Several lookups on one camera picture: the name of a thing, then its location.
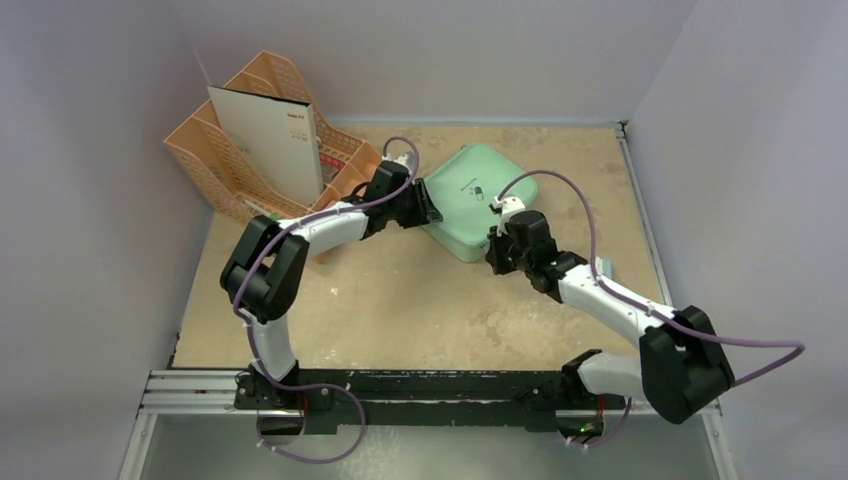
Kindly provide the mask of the mint green case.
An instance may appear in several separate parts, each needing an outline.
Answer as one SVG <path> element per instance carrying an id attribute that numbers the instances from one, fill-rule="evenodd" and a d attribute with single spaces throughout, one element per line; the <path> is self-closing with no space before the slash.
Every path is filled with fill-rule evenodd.
<path id="1" fill-rule="evenodd" d="M 464 146 L 424 179 L 442 220 L 424 230 L 465 263 L 480 260 L 488 248 L 487 235 L 498 224 L 490 203 L 523 170 L 488 145 Z"/>

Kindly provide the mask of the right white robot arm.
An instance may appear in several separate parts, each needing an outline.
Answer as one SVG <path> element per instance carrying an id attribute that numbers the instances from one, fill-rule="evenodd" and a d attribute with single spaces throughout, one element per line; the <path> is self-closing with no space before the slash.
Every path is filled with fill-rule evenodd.
<path id="1" fill-rule="evenodd" d="M 584 407 L 611 394 L 645 401 L 681 424 L 734 385 L 703 310 L 656 304 L 593 271 L 587 259 L 557 247 L 542 213 L 517 213 L 491 227 L 487 239 L 485 260 L 494 274 L 522 272 L 536 291 L 590 315 L 638 350 L 635 356 L 590 350 L 565 364 L 561 392 L 569 404 Z"/>

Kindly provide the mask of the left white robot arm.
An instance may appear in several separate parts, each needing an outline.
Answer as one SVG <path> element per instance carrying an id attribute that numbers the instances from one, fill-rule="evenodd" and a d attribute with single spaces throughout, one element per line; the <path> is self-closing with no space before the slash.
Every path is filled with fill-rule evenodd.
<path id="1" fill-rule="evenodd" d="M 246 329 L 252 353 L 248 370 L 262 379 L 260 397 L 284 409 L 310 389 L 289 375 L 297 360 L 286 318 L 309 259 L 367 239 L 391 222 L 408 229 L 442 219 L 415 169 L 389 160 L 352 194 L 322 210 L 283 221 L 253 218 L 225 264 L 220 285 Z"/>

